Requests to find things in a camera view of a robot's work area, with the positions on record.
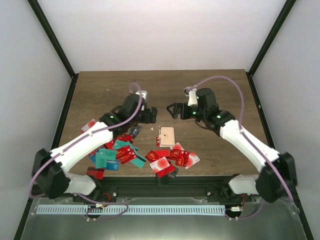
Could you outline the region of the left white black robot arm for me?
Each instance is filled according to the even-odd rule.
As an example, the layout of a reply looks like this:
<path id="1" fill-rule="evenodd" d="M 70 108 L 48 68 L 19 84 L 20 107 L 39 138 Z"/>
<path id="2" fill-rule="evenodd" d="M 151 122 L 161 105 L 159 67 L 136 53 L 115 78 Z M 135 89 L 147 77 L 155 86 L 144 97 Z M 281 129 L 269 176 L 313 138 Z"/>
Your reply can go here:
<path id="1" fill-rule="evenodd" d="M 40 149 L 34 158 L 30 185 L 42 190 L 42 197 L 55 199 L 62 194 L 85 195 L 97 202 L 102 189 L 93 177 L 70 173 L 71 168 L 82 158 L 102 145 L 125 134 L 137 124 L 154 124 L 157 109 L 147 107 L 147 91 L 131 93 L 115 111 L 104 114 L 91 128 L 70 142 L 47 151 Z"/>

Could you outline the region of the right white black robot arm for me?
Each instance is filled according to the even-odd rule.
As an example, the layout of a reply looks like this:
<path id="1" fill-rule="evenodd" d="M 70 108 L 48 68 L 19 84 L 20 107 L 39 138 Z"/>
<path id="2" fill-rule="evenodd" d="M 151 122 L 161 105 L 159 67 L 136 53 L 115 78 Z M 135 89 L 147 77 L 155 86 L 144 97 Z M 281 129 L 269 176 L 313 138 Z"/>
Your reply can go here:
<path id="1" fill-rule="evenodd" d="M 175 102 L 166 107 L 173 119 L 194 119 L 232 144 L 258 170 L 258 175 L 236 175 L 222 188 L 229 202 L 240 194 L 259 195 L 273 203 L 283 196 L 292 196 L 298 184 L 295 160 L 288 152 L 280 153 L 248 132 L 234 115 L 221 110 L 210 88 L 185 90 L 187 102 Z"/>

